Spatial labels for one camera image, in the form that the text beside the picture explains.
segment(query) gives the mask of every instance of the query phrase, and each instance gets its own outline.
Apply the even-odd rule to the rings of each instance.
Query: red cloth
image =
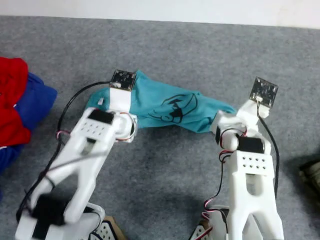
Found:
[[[28,65],[21,58],[0,57],[0,147],[26,144],[31,133],[14,105],[25,92]]]

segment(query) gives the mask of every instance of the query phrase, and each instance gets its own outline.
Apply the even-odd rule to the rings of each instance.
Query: white wall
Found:
[[[320,29],[320,0],[0,0],[0,15]]]

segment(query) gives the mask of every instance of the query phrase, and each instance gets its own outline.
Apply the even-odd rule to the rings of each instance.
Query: black cable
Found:
[[[219,183],[218,191],[216,192],[216,194],[214,196],[210,197],[208,200],[206,200],[204,202],[204,210],[207,211],[208,213],[214,212],[214,211],[219,211],[221,213],[222,218],[224,218],[223,221],[224,221],[225,229],[226,229],[227,233],[228,233],[227,216],[224,213],[224,211],[222,209],[218,209],[218,208],[207,208],[206,205],[209,204],[214,198],[216,198],[220,194],[220,191],[221,191],[221,188],[222,188],[222,181],[223,181],[223,177],[224,177],[224,162],[225,162],[225,158],[228,158],[230,156],[231,155],[226,155],[226,156],[224,156],[222,158],[222,160],[219,159],[219,161],[221,162],[221,177],[220,177],[220,183]]]
[[[262,123],[263,127],[265,128],[265,130],[267,131],[267,133],[269,134],[272,144],[274,146],[274,151],[275,151],[275,176],[274,176],[274,195],[275,198],[277,199],[277,194],[278,194],[278,185],[279,185],[279,168],[280,168],[280,155],[279,155],[279,149],[276,143],[276,140],[274,138],[274,136],[272,135],[271,131],[269,130],[267,124],[265,123],[265,121],[262,119],[262,117],[259,115],[259,106],[260,104],[257,102],[257,116],[260,120],[260,122]]]
[[[65,105],[62,114],[60,115],[60,118],[58,120],[58,124],[57,124],[57,129],[56,132],[61,130],[61,126],[62,126],[62,121],[66,115],[66,112],[68,110],[68,108],[70,107],[70,105],[73,103],[73,101],[85,90],[92,88],[94,86],[97,85],[104,85],[104,84],[109,84],[110,81],[98,81],[92,84],[89,84],[83,88],[81,88],[78,92],[76,92],[72,98],[68,101],[68,103]],[[50,166],[52,165],[52,163],[54,162],[54,160],[56,159],[56,157],[58,156],[60,150],[61,150],[61,146],[62,146],[62,142],[58,141],[58,144],[56,146],[56,149],[52,155],[52,157],[50,158],[48,164],[46,165],[46,167],[44,168],[44,170],[39,174],[38,179],[36,180],[36,182],[31,186],[31,188],[27,191],[27,193],[25,194],[22,202],[19,205],[18,210],[16,211],[15,217],[16,217],[16,221],[19,222],[22,212],[27,204],[27,201],[30,199],[31,194],[34,192],[34,190],[36,189],[36,187],[39,185],[39,183],[43,180],[43,178],[46,176],[47,172],[50,169]]]

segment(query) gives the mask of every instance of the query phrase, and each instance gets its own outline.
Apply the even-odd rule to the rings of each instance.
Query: red and blue clothing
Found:
[[[0,57],[0,174],[30,141],[31,132],[49,113],[57,91],[28,72],[20,58]]]

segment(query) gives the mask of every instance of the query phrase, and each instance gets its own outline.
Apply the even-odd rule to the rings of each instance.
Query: red white wire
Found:
[[[66,130],[57,131],[57,132],[55,133],[55,137],[56,137],[57,140],[59,140],[59,135],[60,135],[60,134],[70,135],[70,132],[69,132],[69,131],[66,131]]]

